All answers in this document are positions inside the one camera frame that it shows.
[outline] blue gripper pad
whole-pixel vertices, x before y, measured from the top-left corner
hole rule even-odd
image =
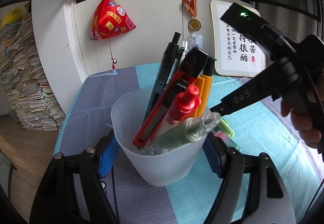
[[[100,167],[98,169],[98,174],[100,178],[104,178],[105,175],[110,172],[118,154],[119,148],[120,146],[115,136],[113,136],[109,145],[100,157]]]
[[[212,169],[213,173],[220,178],[222,175],[221,157],[215,149],[209,136],[207,136],[202,148],[205,152],[210,168]]]

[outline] pen holder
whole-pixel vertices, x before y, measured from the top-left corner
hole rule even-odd
[[[111,109],[111,119],[117,142],[141,177],[150,185],[166,186],[189,173],[207,135],[165,154],[138,154],[132,141],[142,126],[152,89],[148,87],[122,96]]]

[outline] table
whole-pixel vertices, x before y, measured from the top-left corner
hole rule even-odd
[[[113,104],[128,92],[152,86],[158,68],[159,64],[154,63],[89,76],[66,115],[54,154],[75,155],[88,146],[95,146],[112,127]],[[222,97],[247,80],[213,76],[208,107],[218,104]],[[280,116],[280,100],[272,102],[271,98],[266,98],[226,119],[235,131],[234,141],[243,148],[242,153],[258,156],[266,152],[270,155],[287,188],[296,220],[301,220],[324,177],[323,162],[317,151],[308,148],[300,139],[290,118]],[[233,220],[243,213],[248,180],[248,175],[244,175]],[[115,211],[117,209],[122,224],[203,223],[221,185],[221,179],[212,173],[203,151],[184,179],[167,187],[154,187],[144,182],[120,150],[113,171],[102,182],[108,201]],[[82,216],[89,220],[79,176],[75,177],[75,187]]]

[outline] stack of books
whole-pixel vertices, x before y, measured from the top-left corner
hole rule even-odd
[[[0,32],[0,50],[5,48],[8,62],[6,68],[0,69],[1,85],[24,128],[60,130],[65,114],[43,71],[31,14],[26,13],[22,21],[15,24],[14,36],[9,35],[13,24],[5,25]]]

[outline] human hand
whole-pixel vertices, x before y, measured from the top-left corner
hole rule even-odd
[[[322,72],[320,78],[316,82],[316,88],[320,96],[320,100],[324,101],[324,73]],[[312,103],[317,100],[312,90],[307,93],[308,99]],[[290,109],[284,101],[281,101],[281,115],[288,116],[291,113],[291,122],[296,130],[299,131],[301,138],[311,148],[317,148],[318,142],[321,140],[321,133],[319,130],[313,128],[312,119],[307,115],[298,115],[294,110]]]

